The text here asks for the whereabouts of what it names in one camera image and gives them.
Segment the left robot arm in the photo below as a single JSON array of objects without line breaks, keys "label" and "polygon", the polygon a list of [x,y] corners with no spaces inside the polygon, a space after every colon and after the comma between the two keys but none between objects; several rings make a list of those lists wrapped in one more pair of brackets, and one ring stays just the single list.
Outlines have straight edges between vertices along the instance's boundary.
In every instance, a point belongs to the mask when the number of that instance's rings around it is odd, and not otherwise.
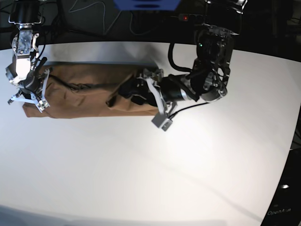
[{"label": "left robot arm", "polygon": [[142,69],[126,80],[118,94],[132,102],[157,107],[161,114],[179,101],[213,102],[227,95],[235,35],[240,34],[245,0],[207,0],[203,22],[194,33],[197,57],[192,68],[174,63],[174,44],[168,48],[171,67],[181,75],[163,75],[162,69]]}]

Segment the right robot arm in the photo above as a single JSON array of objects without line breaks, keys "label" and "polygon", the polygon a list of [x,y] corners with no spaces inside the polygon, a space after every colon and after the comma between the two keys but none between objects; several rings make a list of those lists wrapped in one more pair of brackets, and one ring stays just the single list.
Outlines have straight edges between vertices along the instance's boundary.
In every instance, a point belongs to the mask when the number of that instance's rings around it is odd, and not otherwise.
[{"label": "right robot arm", "polygon": [[40,70],[47,61],[41,57],[37,25],[42,24],[45,0],[15,0],[8,22],[17,27],[17,33],[11,40],[13,50],[12,63],[6,67],[6,77],[10,84],[18,89],[8,103],[14,101],[33,103],[42,101],[50,70]]}]

